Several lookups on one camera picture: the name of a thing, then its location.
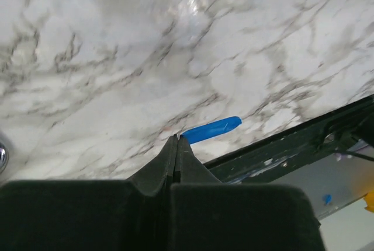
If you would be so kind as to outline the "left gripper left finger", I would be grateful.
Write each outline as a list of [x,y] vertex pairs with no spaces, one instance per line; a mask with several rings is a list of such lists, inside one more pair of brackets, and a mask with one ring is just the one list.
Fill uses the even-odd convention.
[[165,250],[178,139],[128,179],[1,187],[2,250]]

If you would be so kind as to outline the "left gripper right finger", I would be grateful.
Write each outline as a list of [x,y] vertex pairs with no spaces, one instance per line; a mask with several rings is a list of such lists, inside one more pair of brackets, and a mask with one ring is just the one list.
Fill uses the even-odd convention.
[[324,250],[309,199],[298,188],[224,184],[185,138],[171,186],[172,250]]

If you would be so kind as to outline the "blue key tag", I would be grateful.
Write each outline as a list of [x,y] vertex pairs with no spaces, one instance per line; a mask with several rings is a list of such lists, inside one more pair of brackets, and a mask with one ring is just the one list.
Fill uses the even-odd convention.
[[181,136],[186,138],[190,144],[195,144],[228,133],[241,123],[242,120],[238,116],[232,116],[192,128],[182,133]]

